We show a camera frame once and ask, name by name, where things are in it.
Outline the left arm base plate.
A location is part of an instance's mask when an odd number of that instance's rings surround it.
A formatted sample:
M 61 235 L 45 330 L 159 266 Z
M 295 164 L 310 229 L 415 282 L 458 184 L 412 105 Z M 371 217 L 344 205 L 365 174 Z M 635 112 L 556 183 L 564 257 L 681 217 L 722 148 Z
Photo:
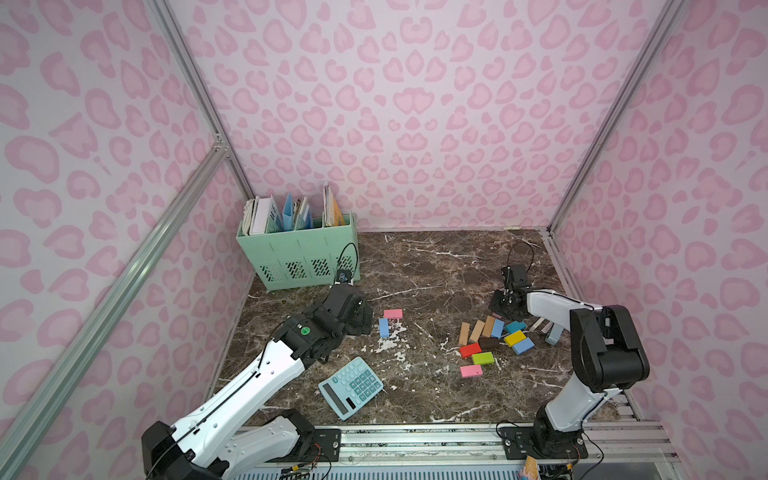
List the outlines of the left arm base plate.
M 316 428 L 312 432 L 301 433 L 299 439 L 284 459 L 288 462 L 308 462 L 318 455 L 324 455 L 331 462 L 339 460 L 341 433 L 338 428 Z

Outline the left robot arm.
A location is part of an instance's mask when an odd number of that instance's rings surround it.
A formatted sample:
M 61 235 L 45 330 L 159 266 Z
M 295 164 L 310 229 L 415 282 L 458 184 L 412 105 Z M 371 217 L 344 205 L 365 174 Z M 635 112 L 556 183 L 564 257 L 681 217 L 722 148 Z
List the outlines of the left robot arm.
M 241 427 L 314 363 L 325 362 L 348 336 L 369 334 L 373 309 L 363 291 L 337 283 L 304 311 L 282 320 L 262 352 L 200 407 L 168 425 L 155 422 L 141 437 L 148 479 L 231 479 L 265 462 L 322 457 L 315 428 L 288 409 L 250 432 Z

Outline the light blue block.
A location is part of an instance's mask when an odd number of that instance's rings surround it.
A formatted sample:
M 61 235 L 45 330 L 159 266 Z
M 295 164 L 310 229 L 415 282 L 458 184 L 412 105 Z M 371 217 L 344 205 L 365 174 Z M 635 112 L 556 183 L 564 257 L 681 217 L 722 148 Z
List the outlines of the light blue block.
M 534 347 L 535 347 L 535 344 L 530 338 L 521 340 L 512 346 L 514 352 L 517 355 L 522 355 L 523 353 L 533 349 Z

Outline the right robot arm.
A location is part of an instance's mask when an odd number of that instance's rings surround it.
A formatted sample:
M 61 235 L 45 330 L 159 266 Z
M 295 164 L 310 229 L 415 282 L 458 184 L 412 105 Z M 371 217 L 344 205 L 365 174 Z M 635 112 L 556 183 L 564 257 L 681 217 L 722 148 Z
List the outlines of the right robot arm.
M 501 269 L 503 287 L 491 311 L 509 318 L 524 308 L 570 332 L 573 375 L 537 413 L 534 432 L 543 440 L 578 436 L 608 400 L 648 378 L 650 363 L 629 310 L 594 305 L 548 289 L 537 289 L 521 264 Z

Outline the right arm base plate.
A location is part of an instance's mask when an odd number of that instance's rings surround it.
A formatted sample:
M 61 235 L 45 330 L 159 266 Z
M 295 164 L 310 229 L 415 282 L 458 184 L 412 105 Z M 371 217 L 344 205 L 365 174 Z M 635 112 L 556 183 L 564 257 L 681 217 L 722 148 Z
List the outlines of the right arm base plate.
M 545 427 L 500 426 L 500 437 L 507 460 L 562 460 L 587 459 L 589 454 L 582 431 L 560 432 Z

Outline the pink block top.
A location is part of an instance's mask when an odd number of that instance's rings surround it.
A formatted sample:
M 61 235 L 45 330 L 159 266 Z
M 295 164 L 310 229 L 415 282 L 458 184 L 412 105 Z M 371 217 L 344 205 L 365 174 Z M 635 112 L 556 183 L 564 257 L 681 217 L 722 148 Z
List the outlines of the pink block top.
M 402 320 L 404 316 L 402 309 L 389 309 L 383 312 L 383 318 L 387 320 Z

